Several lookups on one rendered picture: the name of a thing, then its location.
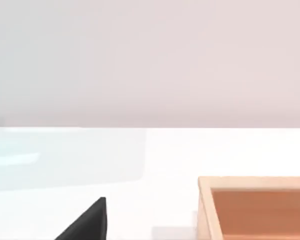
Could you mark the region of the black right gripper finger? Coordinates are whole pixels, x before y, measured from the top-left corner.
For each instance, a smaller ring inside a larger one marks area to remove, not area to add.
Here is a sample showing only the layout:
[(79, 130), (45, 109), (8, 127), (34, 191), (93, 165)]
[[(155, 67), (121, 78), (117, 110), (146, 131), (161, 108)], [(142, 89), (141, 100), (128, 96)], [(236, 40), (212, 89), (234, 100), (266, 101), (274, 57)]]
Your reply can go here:
[(107, 201), (100, 197), (54, 240), (107, 240)]

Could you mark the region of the shallow salmon-coloured box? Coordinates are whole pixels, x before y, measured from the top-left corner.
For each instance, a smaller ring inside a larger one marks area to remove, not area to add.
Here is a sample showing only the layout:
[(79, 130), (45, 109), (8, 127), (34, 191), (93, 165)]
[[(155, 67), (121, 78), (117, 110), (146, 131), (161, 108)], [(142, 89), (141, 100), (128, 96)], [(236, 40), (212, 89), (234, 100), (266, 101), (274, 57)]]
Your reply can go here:
[(300, 240), (300, 176), (200, 176), (197, 240)]

